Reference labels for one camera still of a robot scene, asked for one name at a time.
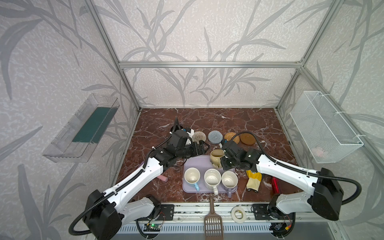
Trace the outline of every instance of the wall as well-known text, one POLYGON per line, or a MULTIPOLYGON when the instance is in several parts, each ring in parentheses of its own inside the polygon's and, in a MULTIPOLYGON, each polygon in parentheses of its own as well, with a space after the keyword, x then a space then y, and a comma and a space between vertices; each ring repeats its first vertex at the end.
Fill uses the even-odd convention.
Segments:
POLYGON ((112 184, 137 113, 83 1, 2 1, 0 19, 0 239, 79 239, 68 226, 112 184), (90 93, 121 104, 91 159, 43 157, 90 93))
MULTIPOLYGON (((383 152, 384 1, 344 1, 340 11, 309 59, 306 68, 383 152)), ((361 150, 333 164, 317 164, 289 112, 305 90, 314 90, 300 77, 279 112, 305 166, 328 168, 335 175, 358 180, 362 194, 342 206, 340 215, 350 239, 382 239, 384 177, 361 150)), ((355 187, 342 183, 345 196, 355 187)))
MULTIPOLYGON (((299 61, 331 0, 94 2, 120 61, 299 61)), ((254 107, 275 106, 293 69, 125 72, 143 107, 254 107)))

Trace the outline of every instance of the coaster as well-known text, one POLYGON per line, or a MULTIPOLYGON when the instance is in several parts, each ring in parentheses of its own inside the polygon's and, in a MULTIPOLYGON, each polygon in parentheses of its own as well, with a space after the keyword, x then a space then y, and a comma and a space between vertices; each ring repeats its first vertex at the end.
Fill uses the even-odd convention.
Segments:
MULTIPOLYGON (((227 134, 225 134, 224 138, 227 140, 227 141, 230 141, 233 136, 236 135, 236 133, 234 132, 229 132, 227 134)), ((240 138, 239 136, 236 136, 235 139, 233 140, 235 143, 239 143, 240 142, 240 138)))
POLYGON ((205 142, 207 140, 207 136, 203 132, 195 132, 192 136, 192 141, 199 142, 199 140, 203 140, 205 142))
POLYGON ((213 144, 218 144, 223 140, 223 135, 219 131, 212 131, 208 134, 208 140, 213 144))
POLYGON ((240 140, 246 145, 253 145, 256 142, 256 139, 252 134, 243 133, 240 135, 240 140))

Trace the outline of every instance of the yellow glove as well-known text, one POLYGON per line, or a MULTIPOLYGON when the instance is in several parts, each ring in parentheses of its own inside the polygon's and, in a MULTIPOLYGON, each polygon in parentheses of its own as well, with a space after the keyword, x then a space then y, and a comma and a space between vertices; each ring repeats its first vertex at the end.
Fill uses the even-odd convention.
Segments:
POLYGON ((247 183, 247 191, 253 190, 255 192, 259 192, 262 174, 259 172, 252 172, 251 170, 247 170, 247 176, 249 177, 247 183))

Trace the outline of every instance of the mesh basket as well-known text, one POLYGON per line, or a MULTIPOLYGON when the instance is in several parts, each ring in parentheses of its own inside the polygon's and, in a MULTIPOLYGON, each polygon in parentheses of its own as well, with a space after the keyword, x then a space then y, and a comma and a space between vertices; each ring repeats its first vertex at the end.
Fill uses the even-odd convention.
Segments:
POLYGON ((317 163, 337 162, 363 142, 319 91, 304 91, 291 116, 317 163))

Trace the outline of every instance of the mug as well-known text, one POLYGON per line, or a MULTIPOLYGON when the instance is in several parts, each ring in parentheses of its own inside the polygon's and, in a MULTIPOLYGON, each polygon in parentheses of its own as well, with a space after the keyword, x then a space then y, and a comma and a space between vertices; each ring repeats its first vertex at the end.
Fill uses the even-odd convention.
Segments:
POLYGON ((237 187, 237 175, 234 172, 226 171, 221 176, 221 181, 223 182, 224 189, 227 191, 228 197, 231 197, 232 192, 237 187))
POLYGON ((188 168, 184 173, 184 179, 187 183, 194 185, 197 191, 200 191, 200 188, 197 185, 197 182, 200 179, 200 172, 197 168, 188 168))
POLYGON ((220 159, 224 155, 224 151, 221 149, 216 149, 211 152, 209 159, 214 168, 222 168, 220 159))
POLYGON ((214 191, 215 195, 218 195, 217 186, 221 182, 221 174, 216 169, 208 169, 204 174, 204 184, 208 189, 214 191))

